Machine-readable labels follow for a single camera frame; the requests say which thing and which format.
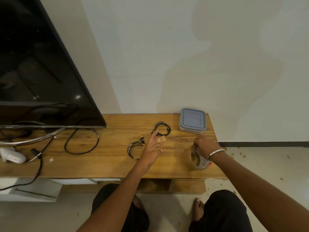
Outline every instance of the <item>right arm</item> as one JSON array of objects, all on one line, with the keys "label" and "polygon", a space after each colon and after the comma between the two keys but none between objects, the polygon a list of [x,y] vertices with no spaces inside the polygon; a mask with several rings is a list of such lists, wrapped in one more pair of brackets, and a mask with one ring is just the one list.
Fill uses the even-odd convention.
[{"label": "right arm", "polygon": [[[202,135],[194,140],[198,152],[208,159],[221,147]],[[209,158],[227,176],[262,225],[269,231],[309,231],[309,211],[282,191],[249,171],[226,152]]]}]

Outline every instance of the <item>left arm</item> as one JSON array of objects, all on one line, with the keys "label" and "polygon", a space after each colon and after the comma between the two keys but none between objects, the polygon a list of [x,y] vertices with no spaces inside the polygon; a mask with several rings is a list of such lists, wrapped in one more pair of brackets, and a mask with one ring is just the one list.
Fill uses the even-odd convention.
[{"label": "left arm", "polygon": [[119,187],[87,219],[77,232],[120,232],[125,223],[131,202],[142,176],[155,163],[162,150],[155,149],[165,143],[156,144],[158,130],[154,132],[141,154],[140,159]]}]

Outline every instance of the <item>person's left hand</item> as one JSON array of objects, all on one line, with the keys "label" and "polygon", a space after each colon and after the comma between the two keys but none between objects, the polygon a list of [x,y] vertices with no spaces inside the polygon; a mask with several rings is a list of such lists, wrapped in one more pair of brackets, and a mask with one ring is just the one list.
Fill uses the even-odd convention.
[{"label": "person's left hand", "polygon": [[141,157],[139,158],[136,167],[140,168],[143,171],[143,174],[147,173],[150,169],[150,167],[155,163],[158,156],[161,155],[162,150],[156,150],[156,148],[162,146],[165,144],[165,142],[162,143],[155,143],[160,136],[156,136],[159,130],[156,130],[148,139],[147,144],[141,154]]}]

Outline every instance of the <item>hand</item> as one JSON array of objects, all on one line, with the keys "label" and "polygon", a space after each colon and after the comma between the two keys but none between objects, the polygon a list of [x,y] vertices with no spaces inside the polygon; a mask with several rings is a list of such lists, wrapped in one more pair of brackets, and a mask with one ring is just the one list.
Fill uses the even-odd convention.
[{"label": "hand", "polygon": [[147,144],[141,154],[141,157],[139,158],[137,164],[135,165],[137,168],[141,169],[142,173],[145,174],[149,171],[150,167],[155,163],[158,156],[161,155],[162,150],[156,150],[156,148],[162,146],[165,144],[165,142],[162,143],[155,143],[156,140],[160,137],[157,136],[157,133],[159,130],[156,130],[148,139]]},{"label": "hand", "polygon": [[206,159],[208,159],[212,152],[221,149],[218,143],[215,143],[202,134],[196,136],[194,144],[197,145],[197,151]]}]

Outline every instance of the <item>person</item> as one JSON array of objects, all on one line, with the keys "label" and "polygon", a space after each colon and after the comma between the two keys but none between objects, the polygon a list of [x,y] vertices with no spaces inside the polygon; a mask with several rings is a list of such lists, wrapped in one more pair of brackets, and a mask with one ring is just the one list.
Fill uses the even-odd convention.
[{"label": "person", "polygon": [[[120,184],[104,186],[93,200],[92,212],[78,232],[148,231],[149,218],[141,201],[135,196],[137,186],[145,173],[162,153],[156,148],[158,131],[154,132],[139,159]],[[198,135],[194,144],[198,152],[208,159],[221,147]],[[309,211],[303,206],[252,173],[224,151],[209,157],[228,177],[247,206],[268,231],[309,231]],[[192,222],[189,232],[202,231],[252,231],[246,207],[228,190],[216,191],[204,204],[193,202]]]}]

